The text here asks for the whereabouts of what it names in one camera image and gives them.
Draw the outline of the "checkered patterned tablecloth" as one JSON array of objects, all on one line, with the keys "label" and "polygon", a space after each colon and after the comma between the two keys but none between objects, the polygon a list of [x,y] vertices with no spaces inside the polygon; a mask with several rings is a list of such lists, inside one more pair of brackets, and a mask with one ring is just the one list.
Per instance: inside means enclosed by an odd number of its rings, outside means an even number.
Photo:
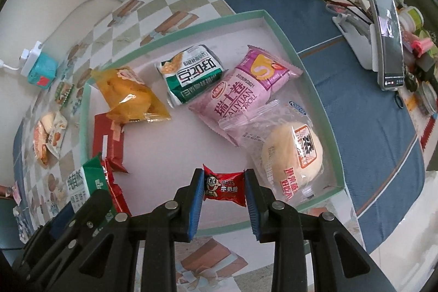
[{"label": "checkered patterned tablecloth", "polygon": [[379,89],[361,67],[321,0],[139,0],[122,24],[98,24],[80,51],[62,63],[62,76],[77,80],[87,69],[125,54],[117,31],[136,37],[177,10],[197,10],[202,21],[265,10],[304,62],[336,137],[344,177],[367,250],[396,229],[425,184],[425,135],[394,92]]}]

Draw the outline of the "yellow bagged cake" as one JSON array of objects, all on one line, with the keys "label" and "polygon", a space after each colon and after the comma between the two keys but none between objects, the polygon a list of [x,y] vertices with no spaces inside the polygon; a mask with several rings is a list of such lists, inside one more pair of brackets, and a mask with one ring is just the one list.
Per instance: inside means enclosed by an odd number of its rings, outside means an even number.
[{"label": "yellow bagged cake", "polygon": [[92,70],[91,77],[109,106],[105,115],[110,120],[125,125],[171,119],[164,103],[130,67]]}]

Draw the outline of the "green milk snack packet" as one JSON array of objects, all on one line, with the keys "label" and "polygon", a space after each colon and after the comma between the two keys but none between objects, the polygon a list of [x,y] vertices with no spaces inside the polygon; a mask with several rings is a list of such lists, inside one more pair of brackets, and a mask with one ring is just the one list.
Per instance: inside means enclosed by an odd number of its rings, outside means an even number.
[{"label": "green milk snack packet", "polygon": [[94,191],[108,191],[105,173],[101,156],[98,154],[68,176],[68,197],[74,213],[78,212]]}]

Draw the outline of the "white power strip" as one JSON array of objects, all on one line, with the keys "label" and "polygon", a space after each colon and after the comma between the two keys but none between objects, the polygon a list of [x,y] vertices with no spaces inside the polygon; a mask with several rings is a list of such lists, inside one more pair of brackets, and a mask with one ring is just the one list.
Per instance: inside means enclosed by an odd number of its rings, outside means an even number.
[{"label": "white power strip", "polygon": [[42,42],[37,41],[31,50],[23,49],[19,58],[20,74],[28,77],[42,51]]}]

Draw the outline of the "dark red snack packet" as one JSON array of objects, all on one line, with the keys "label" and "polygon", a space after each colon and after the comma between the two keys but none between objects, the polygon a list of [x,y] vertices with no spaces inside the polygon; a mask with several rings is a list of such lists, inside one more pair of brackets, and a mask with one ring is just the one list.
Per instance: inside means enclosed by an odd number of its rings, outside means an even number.
[{"label": "dark red snack packet", "polygon": [[94,116],[92,154],[101,154],[101,160],[113,171],[127,174],[123,165],[124,127],[107,117],[105,113]]}]

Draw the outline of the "clear bagged round bun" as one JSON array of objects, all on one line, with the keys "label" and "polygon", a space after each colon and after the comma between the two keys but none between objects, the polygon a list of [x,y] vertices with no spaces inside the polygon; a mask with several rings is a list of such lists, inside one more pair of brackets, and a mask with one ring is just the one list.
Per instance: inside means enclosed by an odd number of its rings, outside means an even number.
[{"label": "clear bagged round bun", "polygon": [[316,195],[313,183],[323,172],[324,149],[295,102],[275,99],[223,118],[219,127],[251,156],[258,177],[282,199],[298,202]]}]

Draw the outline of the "smartphone on stand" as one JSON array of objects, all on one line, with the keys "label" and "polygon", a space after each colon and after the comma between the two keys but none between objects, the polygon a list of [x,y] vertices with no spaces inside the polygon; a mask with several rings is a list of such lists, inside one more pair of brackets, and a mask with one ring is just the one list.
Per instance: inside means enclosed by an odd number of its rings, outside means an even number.
[{"label": "smartphone on stand", "polygon": [[394,0],[368,0],[373,18],[370,43],[373,70],[382,90],[396,91],[404,85],[402,34]]}]

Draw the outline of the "teal shallow cardboard tray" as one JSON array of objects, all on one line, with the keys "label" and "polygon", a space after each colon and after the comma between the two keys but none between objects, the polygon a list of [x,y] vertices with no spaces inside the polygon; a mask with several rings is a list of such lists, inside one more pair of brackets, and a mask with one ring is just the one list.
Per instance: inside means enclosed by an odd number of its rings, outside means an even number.
[{"label": "teal shallow cardboard tray", "polygon": [[329,118],[297,52],[264,10],[179,30],[113,60],[151,88],[169,118],[122,130],[116,181],[133,215],[189,183],[197,168],[247,168],[300,211],[340,194],[344,169]]}]

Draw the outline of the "beige persimmon cake packet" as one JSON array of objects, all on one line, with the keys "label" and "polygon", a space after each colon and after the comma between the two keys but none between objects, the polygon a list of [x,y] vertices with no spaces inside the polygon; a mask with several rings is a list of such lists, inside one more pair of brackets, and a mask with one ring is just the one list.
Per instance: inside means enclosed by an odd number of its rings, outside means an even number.
[{"label": "beige persimmon cake packet", "polygon": [[61,157],[61,147],[67,130],[68,121],[59,111],[55,112],[52,131],[48,134],[47,148],[57,158]]}]

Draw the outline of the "orange striped cake packet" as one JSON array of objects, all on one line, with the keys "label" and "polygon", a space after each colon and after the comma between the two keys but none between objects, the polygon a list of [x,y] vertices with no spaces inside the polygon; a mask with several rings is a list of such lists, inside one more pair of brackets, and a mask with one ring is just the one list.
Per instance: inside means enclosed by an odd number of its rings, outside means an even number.
[{"label": "orange striped cake packet", "polygon": [[48,166],[48,149],[47,149],[48,134],[40,121],[35,124],[33,130],[33,150],[38,163],[41,166]]}]

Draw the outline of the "teal box with red tag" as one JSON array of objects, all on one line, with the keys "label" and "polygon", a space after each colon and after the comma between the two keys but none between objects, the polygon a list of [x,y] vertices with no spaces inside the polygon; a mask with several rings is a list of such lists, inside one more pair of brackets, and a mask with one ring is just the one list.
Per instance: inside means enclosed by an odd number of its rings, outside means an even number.
[{"label": "teal box with red tag", "polygon": [[35,65],[27,75],[27,81],[32,85],[47,89],[56,77],[57,68],[57,60],[46,53],[40,53]]}]

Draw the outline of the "blue white crumpled wrapper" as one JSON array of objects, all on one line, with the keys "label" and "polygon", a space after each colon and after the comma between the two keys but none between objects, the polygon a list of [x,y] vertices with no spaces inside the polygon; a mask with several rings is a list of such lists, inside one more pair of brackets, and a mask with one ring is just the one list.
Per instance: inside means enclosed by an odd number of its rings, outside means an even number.
[{"label": "blue white crumpled wrapper", "polygon": [[21,209],[18,205],[13,208],[13,215],[16,219],[19,231],[19,239],[26,244],[34,234],[33,224],[28,209]]}]

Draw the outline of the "red nice wafer packet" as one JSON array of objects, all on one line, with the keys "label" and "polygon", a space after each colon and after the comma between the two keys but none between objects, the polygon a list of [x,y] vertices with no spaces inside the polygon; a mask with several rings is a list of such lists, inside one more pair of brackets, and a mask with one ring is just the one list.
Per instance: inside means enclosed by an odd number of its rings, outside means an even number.
[{"label": "red nice wafer packet", "polygon": [[108,191],[110,193],[115,210],[117,211],[117,213],[126,213],[127,215],[131,216],[131,211],[128,207],[127,202],[125,201],[125,197],[123,196],[122,189],[115,182],[112,167],[110,165],[110,161],[108,161],[107,158],[105,158],[102,161],[102,167],[105,174],[105,180],[108,186]]}]

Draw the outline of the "small pink sachet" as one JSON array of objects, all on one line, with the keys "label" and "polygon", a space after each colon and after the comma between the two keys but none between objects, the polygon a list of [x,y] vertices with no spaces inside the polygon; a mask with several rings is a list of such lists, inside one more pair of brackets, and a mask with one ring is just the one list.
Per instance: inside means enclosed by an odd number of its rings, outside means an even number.
[{"label": "small pink sachet", "polygon": [[16,202],[17,205],[21,204],[22,198],[20,195],[20,191],[19,191],[19,187],[18,187],[18,182],[16,181],[14,186],[12,186],[12,196],[14,201]]}]

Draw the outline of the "small red candy packet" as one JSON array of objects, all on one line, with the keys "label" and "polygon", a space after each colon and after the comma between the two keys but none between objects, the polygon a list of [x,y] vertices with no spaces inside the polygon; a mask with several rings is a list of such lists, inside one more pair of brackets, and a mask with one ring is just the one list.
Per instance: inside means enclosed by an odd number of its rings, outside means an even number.
[{"label": "small red candy packet", "polygon": [[204,199],[233,202],[246,207],[244,172],[218,174],[207,166],[204,172]]}]

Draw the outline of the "green edged milk biscuit packet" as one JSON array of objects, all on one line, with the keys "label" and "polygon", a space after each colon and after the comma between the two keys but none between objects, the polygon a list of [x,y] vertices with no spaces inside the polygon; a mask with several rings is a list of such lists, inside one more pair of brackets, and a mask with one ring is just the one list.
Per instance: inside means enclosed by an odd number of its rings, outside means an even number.
[{"label": "green edged milk biscuit packet", "polygon": [[70,82],[61,81],[55,91],[55,103],[61,108],[68,103],[68,99],[73,91],[74,85]]}]

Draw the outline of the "pink swiss roll packet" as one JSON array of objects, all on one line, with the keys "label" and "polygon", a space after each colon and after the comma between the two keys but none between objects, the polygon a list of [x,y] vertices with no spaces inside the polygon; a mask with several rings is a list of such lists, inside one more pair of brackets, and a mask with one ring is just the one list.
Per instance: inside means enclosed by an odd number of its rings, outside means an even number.
[{"label": "pink swiss roll packet", "polygon": [[249,45],[242,61],[191,102],[189,109],[215,133],[236,144],[219,122],[265,105],[290,79],[302,73],[290,62]]}]

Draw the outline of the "white phone stand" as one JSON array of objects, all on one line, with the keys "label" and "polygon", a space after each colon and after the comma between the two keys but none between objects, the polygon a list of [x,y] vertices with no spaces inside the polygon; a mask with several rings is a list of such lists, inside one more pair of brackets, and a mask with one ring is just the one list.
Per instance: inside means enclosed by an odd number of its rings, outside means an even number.
[{"label": "white phone stand", "polygon": [[332,20],[356,55],[360,65],[366,70],[377,72],[378,67],[370,34],[371,26],[358,16],[349,13],[339,13],[333,16]]}]

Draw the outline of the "green white Korean snack packet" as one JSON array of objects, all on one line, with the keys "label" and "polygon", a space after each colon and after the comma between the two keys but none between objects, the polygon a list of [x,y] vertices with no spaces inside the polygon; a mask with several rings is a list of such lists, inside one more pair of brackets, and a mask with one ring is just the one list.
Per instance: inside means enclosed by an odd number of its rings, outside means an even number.
[{"label": "green white Korean snack packet", "polygon": [[171,108],[192,101],[226,72],[221,60],[205,44],[188,47],[155,67],[166,84]]}]

